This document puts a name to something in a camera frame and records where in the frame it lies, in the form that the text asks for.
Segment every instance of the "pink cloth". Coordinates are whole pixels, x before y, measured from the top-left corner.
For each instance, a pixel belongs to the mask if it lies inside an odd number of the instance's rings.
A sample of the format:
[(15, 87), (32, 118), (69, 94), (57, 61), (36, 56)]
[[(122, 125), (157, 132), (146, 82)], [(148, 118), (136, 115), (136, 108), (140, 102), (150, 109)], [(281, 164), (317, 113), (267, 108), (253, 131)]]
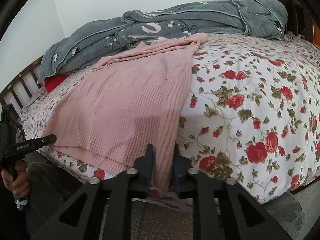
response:
[(101, 58), (56, 105), (44, 134), (57, 136), (54, 146), (60, 152), (114, 173), (132, 166), (152, 143), (153, 184), (166, 189), (192, 56), (207, 37), (198, 33), (152, 45), (141, 42)]

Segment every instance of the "hand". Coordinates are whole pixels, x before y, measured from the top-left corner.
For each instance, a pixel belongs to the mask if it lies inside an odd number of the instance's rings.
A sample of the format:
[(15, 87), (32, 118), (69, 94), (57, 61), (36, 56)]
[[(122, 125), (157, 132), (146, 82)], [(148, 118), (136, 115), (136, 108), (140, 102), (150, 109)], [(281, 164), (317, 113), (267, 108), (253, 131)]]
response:
[(18, 172), (18, 177), (13, 181), (13, 177), (7, 170), (2, 170), (1, 176), (7, 190), (12, 191), (13, 195), (18, 198), (23, 198), (29, 193), (29, 176), (26, 173), (28, 163), (25, 161), (16, 162), (16, 171)]

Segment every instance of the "gray comforter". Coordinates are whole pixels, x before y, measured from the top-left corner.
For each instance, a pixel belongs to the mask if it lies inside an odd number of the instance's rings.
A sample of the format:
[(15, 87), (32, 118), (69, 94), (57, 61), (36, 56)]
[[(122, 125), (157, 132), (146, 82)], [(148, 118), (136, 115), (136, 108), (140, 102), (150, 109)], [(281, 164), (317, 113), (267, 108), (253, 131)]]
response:
[(87, 23), (44, 54), (38, 83), (57, 72), (66, 73), (97, 62), (139, 42), (150, 44), (199, 32), (239, 33), (282, 39), (288, 14), (277, 0), (194, 2)]

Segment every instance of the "wooden bed frame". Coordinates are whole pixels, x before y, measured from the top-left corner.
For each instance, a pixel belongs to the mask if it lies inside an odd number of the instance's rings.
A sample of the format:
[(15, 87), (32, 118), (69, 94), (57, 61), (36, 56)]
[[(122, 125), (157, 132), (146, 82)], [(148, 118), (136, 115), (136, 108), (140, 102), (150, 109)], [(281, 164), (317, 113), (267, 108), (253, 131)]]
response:
[[(291, 24), (293, 28), (293, 34), (295, 36), (302, 35), (302, 37), (304, 37), (307, 41), (311, 42), (312, 44), (320, 46), (320, 31), (312, 21), (312, 18), (310, 17), (310, 15), (300, 5), (300, 3), (297, 0), (291, 0), (287, 10), (290, 10), (289, 15), (292, 16), (292, 18), (289, 18), (288, 23)], [(28, 84), (25, 81), (26, 78), (24, 79), (24, 77), (28, 74), (31, 74), (33, 81), (36, 83), (38, 89), (41, 88), (42, 85), (37, 83), (37, 76), (35, 71), (35, 68), (39, 67), (41, 63), (41, 59), (42, 59), (42, 56), (36, 59), (34, 62), (32, 62), (25, 69), (23, 69), (0, 93), (0, 103), (2, 106), (9, 103), (13, 103), (13, 105), (16, 108), (16, 111), (20, 113), (20, 110), (24, 106), (23, 101), (28, 101), (28, 99), (26, 99), (24, 96), (24, 100), (23, 100), (23, 95), (18, 93), (18, 90), (19, 90), (18, 88), (19, 87), (23, 88), (23, 91), (24, 91), (23, 93), (24, 94), (26, 93), (29, 98), (31, 98), (34, 94), (31, 92), (31, 89), (28, 87), (28, 85), (30, 86), (30, 84)], [(6, 98), (8, 97), (11, 97), (12, 99), (14, 99), (14, 101), (8, 100), (8, 99), (6, 100)]]
[(29, 66), (27, 66), (25, 69), (23, 69), (18, 75), (15, 76), (14, 79), (12, 79), (12, 81), (6, 86), (6, 88), (4, 90), (2, 90), (2, 92), (0, 93), (0, 103), (2, 106), (8, 104), (9, 102), (6, 102), (5, 98), (7, 96), (8, 93), (11, 93), (13, 98), (15, 99), (16, 103), (18, 104), (18, 106), (20, 107), (20, 109), (23, 108), (23, 103), (21, 102), (21, 97), (22, 95), (17, 95), (17, 90), (15, 90), (15, 87), (17, 86), (22, 86), (24, 88), (24, 91), (26, 92), (26, 94), (28, 95), (29, 98), (31, 98), (33, 96), (33, 94), (31, 93), (31, 89), (28, 87), (28, 85), (26, 84), (25, 80), (23, 79), (23, 77), (25, 77), (27, 74), (31, 74), (34, 82), (36, 83), (37, 87), (40, 89), (41, 88), (41, 84), (37, 83), (38, 77), (36, 76), (35, 73), (35, 68), (37, 66), (40, 65), (42, 60), (42, 56), (38, 59), (36, 59), (34, 62), (32, 62)]

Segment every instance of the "floral bedsheet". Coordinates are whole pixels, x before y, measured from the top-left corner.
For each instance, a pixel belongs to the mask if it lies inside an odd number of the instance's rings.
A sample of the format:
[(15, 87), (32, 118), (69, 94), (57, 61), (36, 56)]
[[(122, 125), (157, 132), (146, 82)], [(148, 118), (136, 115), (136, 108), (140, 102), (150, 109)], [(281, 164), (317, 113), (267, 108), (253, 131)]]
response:
[[(177, 134), (181, 155), (209, 176), (236, 178), (260, 203), (311, 182), (320, 175), (319, 62), (285, 41), (210, 34), (194, 55)], [(42, 136), (54, 106), (90, 72), (72, 74), (21, 111), (27, 139)], [(80, 181), (114, 177), (50, 147), (40, 152)], [(155, 202), (184, 209), (151, 193)]]

